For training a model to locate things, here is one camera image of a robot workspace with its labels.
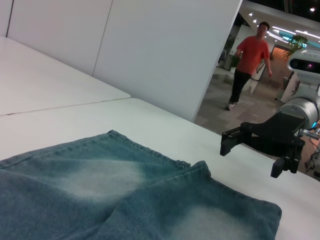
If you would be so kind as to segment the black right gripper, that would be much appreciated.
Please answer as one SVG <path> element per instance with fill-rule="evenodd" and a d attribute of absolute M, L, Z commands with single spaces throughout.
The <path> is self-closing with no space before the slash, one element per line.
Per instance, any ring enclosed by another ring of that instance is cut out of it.
<path fill-rule="evenodd" d="M 237 145 L 246 144 L 258 152 L 280 157 L 272 165 L 270 176 L 278 178 L 283 171 L 296 174 L 299 150 L 305 143 L 296 136 L 306 120 L 278 112 L 263 123 L 243 122 L 221 135 L 220 155 L 226 156 Z"/>

